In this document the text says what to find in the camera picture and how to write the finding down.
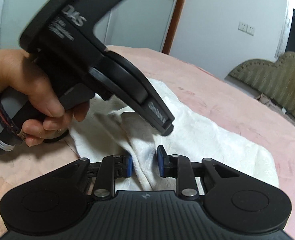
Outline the person's left hand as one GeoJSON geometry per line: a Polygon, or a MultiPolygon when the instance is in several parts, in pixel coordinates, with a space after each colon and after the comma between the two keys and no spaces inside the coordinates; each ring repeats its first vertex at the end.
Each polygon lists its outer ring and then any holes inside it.
{"type": "Polygon", "coordinates": [[[8,87],[27,95],[30,103],[46,115],[44,121],[30,119],[24,122],[22,129],[29,147],[39,145],[56,131],[67,128],[73,119],[83,121],[90,109],[87,101],[65,111],[49,78],[21,49],[0,50],[0,92],[8,87]]]}

